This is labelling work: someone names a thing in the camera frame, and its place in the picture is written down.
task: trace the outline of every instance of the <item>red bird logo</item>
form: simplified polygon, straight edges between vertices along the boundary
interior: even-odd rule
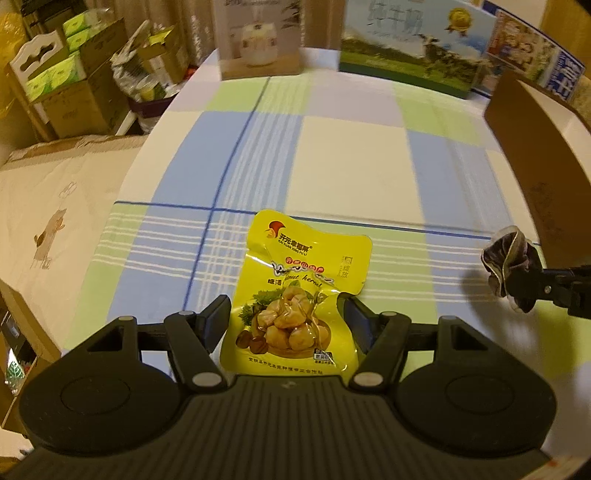
[[[278,220],[274,220],[273,222],[269,223],[269,229],[266,230],[267,238],[277,238],[281,228],[285,228],[285,225],[283,225],[283,223],[279,222]]]

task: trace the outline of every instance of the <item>tablecloth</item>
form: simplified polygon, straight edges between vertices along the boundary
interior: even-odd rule
[[[298,76],[221,82],[215,53],[200,67],[124,180],[64,347],[122,314],[159,322],[232,297],[252,218],[280,210],[369,235],[362,301],[415,322],[456,315],[488,335],[554,388],[546,450],[591,453],[591,322],[540,302],[514,313],[479,261],[505,226],[537,241],[486,100],[340,73],[335,51],[305,55]]]

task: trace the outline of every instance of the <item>cardboard sheet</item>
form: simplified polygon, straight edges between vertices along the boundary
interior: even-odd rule
[[[513,72],[485,112],[523,191],[549,268],[591,261],[591,133],[568,104]]]

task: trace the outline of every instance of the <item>green square pattern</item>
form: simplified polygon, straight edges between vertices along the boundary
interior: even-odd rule
[[[205,110],[251,112],[265,87],[267,77],[224,80]]]
[[[436,105],[429,96],[424,99],[397,95],[404,126],[409,130],[446,137],[469,145],[481,146],[480,136],[470,114],[452,105]]]
[[[147,210],[146,205],[113,205],[82,282],[76,312],[64,345],[66,349],[73,349],[103,328],[106,320],[112,320],[107,319],[111,302]],[[114,233],[109,229],[117,226],[124,226],[125,233]]]
[[[256,111],[304,115],[309,97],[310,73],[271,77]]]
[[[400,312],[416,323],[437,323],[437,304],[424,233],[322,221],[305,223],[324,232],[371,238],[373,247],[368,276],[359,295],[371,310]],[[402,376],[432,361],[433,352],[409,352]]]

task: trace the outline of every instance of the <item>black robotic claw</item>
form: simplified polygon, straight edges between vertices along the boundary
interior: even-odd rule
[[[348,294],[337,305],[364,354],[348,387],[248,375],[228,387],[208,354],[225,296],[158,325],[114,320],[25,388],[35,451],[8,478],[517,480],[548,460],[554,395],[507,352],[456,317],[413,324]],[[167,351],[176,382],[143,349]],[[419,350],[433,362],[403,377]]]

